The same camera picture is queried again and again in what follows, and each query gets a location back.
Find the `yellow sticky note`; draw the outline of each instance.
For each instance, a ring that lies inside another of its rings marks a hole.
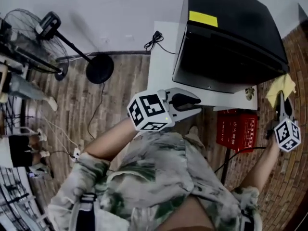
[[[217,17],[205,13],[189,11],[189,20],[218,27]]]

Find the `electric fan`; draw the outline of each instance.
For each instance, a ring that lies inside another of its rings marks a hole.
[[[60,42],[62,40],[88,61],[86,75],[90,82],[100,84],[110,78],[114,69],[113,60],[103,53],[93,59],[82,53],[58,32],[61,20],[56,13],[49,12],[40,20],[29,11],[16,9],[9,12],[4,20],[12,26],[10,39],[12,50],[25,57],[33,68],[46,73],[55,73],[56,79],[62,80],[69,67],[67,52]]]

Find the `floral shirt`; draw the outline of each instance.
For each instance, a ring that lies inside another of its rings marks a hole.
[[[155,230],[191,194],[217,231],[243,231],[243,220],[262,230],[256,188],[229,192],[196,147],[177,133],[146,133],[134,143],[118,171],[83,153],[48,206],[56,230],[74,230],[76,202],[95,191],[96,230]]]

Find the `wooden floor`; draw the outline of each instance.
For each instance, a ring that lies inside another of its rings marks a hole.
[[[105,84],[103,103],[90,125],[90,132],[94,137],[127,117],[128,102],[135,93],[145,90],[147,86],[149,55],[113,55],[112,58],[115,70]],[[96,106],[101,101],[103,87],[87,81],[85,69],[86,62],[83,59],[72,61],[67,77],[61,82],[56,81],[53,75],[39,72],[30,74],[30,81],[35,81],[47,95],[53,96],[59,105],[57,112],[53,112],[45,102],[29,101],[26,106],[26,115],[36,117],[28,118],[26,125],[34,129],[43,129],[48,136],[48,141],[42,146],[50,152],[64,151],[67,148],[69,153],[73,154],[76,146],[60,129],[54,125],[49,126],[42,119],[43,116],[61,127],[81,150],[92,140],[87,126]],[[203,109],[197,117],[177,124],[175,129],[181,134],[186,134],[191,125],[198,125],[200,138],[206,147],[202,153],[208,158],[212,168],[216,169],[224,161],[226,148],[215,143],[217,114],[211,110],[211,108]],[[113,168],[119,162],[119,158],[116,158]],[[54,179],[31,179],[31,186],[37,196],[38,204],[44,210],[73,166],[69,156],[62,152],[53,153],[47,163],[54,172]]]

